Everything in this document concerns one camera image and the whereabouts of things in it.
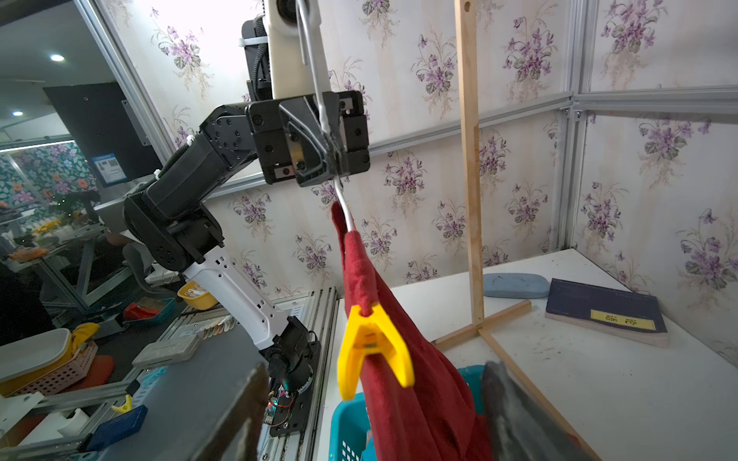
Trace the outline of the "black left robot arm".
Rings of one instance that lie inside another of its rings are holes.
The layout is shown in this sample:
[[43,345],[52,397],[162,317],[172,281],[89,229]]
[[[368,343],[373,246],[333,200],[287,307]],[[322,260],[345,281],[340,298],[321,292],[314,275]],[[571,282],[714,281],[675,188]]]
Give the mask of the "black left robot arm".
[[275,1],[253,26],[245,40],[255,48],[251,101],[214,109],[192,142],[125,199],[123,216],[155,261],[207,290],[248,332],[267,363],[265,414],[278,437],[308,425],[321,344],[240,270],[205,201],[252,163],[269,184],[301,187],[366,172],[369,136],[361,93],[330,87],[317,9]]

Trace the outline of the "wooden clothes rack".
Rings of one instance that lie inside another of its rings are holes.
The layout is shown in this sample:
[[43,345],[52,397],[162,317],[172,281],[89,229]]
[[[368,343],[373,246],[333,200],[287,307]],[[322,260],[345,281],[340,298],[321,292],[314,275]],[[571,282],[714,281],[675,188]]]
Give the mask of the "wooden clothes rack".
[[467,255],[471,296],[472,323],[460,330],[440,337],[436,345],[442,350],[458,346],[480,336],[496,353],[508,370],[520,381],[523,388],[539,403],[555,421],[555,426],[564,431],[564,439],[581,448],[591,460],[600,457],[584,441],[580,434],[545,398],[530,378],[515,363],[509,353],[492,336],[491,330],[501,327],[532,311],[529,301],[517,303],[490,318],[484,317],[484,294],[482,294],[482,198],[480,197],[480,117],[478,96],[477,63],[477,3],[456,1],[455,31],[457,32],[457,78],[459,78],[460,132],[464,159],[466,211],[468,237]]

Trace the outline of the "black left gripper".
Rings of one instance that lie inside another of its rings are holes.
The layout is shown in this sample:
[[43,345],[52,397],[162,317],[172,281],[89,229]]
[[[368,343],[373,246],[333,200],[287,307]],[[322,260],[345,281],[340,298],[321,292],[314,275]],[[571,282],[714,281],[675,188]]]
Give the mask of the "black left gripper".
[[320,127],[312,95],[251,104],[246,109],[267,184],[294,180],[318,186],[361,174],[371,165],[367,117],[358,90],[323,94],[330,132]]

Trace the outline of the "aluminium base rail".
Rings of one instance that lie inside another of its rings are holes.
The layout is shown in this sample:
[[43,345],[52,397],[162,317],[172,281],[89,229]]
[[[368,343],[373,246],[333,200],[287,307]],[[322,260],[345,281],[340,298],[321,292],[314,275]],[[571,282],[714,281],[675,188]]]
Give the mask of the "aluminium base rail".
[[338,301],[338,290],[325,287],[258,303],[268,320],[280,310],[292,322],[286,337],[275,340],[279,350],[264,356],[269,397],[257,459],[311,460],[316,453]]

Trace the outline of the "yellow clothespin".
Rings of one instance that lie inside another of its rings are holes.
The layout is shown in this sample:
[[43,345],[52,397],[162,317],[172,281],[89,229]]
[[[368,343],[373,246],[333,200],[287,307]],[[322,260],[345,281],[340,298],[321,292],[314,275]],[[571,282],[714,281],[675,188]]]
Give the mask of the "yellow clothespin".
[[409,348],[384,308],[374,303],[365,314],[360,305],[353,305],[337,360],[337,383],[343,401],[355,397],[364,361],[371,355],[384,359],[403,388],[415,384]]

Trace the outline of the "white hanger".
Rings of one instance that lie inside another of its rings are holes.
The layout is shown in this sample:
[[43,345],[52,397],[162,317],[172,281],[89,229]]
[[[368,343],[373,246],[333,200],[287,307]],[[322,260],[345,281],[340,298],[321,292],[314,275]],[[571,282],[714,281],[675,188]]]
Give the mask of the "white hanger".
[[340,174],[338,172],[338,164],[336,163],[336,159],[334,158],[334,156],[338,153],[337,145],[332,138],[328,108],[325,103],[323,91],[321,90],[321,75],[318,71],[318,56],[315,51],[315,46],[311,34],[311,23],[309,23],[309,9],[307,7],[307,3],[304,0],[297,0],[296,7],[300,37],[307,49],[307,66],[311,71],[311,78],[315,92],[315,103],[318,109],[318,121],[321,132],[323,134],[323,138],[329,145],[329,169],[330,171],[332,171],[332,181],[334,182],[336,197],[338,199],[338,202],[340,203],[340,207],[344,215],[347,231],[353,232],[356,229],[355,222],[351,213],[351,209],[344,196],[343,184],[340,180]]

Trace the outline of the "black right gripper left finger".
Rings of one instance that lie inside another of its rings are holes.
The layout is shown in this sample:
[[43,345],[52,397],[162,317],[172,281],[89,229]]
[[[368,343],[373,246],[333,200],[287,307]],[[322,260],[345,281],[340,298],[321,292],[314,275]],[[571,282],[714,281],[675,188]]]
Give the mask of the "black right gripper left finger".
[[220,417],[190,460],[221,460],[236,441],[236,460],[258,460],[259,438],[268,403],[269,376],[258,363],[236,398]]

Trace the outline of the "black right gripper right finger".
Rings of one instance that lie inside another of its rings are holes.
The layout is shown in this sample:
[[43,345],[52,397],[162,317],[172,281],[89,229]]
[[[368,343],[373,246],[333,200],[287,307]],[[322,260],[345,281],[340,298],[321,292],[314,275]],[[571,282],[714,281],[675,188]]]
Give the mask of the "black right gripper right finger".
[[513,381],[503,363],[482,372],[482,405],[492,454],[497,460],[590,460],[543,407]]

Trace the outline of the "teal plastic laundry basket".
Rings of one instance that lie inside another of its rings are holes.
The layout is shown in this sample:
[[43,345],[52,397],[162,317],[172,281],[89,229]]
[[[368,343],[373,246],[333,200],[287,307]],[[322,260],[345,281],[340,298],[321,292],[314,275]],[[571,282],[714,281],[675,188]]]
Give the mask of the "teal plastic laundry basket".
[[[482,373],[484,365],[459,369],[471,390],[475,410],[484,414],[482,404]],[[376,451],[369,435],[371,424],[363,393],[351,401],[340,403],[332,415],[329,455],[326,460],[376,460]]]

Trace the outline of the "dark blue book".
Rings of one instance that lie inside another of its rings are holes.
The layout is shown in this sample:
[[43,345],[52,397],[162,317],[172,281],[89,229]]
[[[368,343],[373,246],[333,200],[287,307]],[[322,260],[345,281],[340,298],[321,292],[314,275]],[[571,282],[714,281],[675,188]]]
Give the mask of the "dark blue book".
[[545,316],[655,347],[669,345],[659,303],[651,295],[554,279]]

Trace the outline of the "dark red t-shirt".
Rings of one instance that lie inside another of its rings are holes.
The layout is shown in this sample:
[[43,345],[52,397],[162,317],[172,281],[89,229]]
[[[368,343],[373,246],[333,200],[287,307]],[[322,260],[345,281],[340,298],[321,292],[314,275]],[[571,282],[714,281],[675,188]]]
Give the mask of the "dark red t-shirt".
[[369,259],[361,236],[332,204],[341,252],[345,307],[378,305],[402,336],[415,383],[403,388],[381,355],[370,355],[361,385],[380,460],[490,460],[484,416],[459,371],[419,332]]

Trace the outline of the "grey blue sponge pad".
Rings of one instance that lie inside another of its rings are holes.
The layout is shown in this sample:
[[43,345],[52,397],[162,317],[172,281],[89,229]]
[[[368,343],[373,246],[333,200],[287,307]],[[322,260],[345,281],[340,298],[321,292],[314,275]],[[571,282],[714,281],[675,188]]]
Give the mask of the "grey blue sponge pad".
[[505,299],[547,298],[550,283],[542,276],[528,273],[484,274],[484,296]]

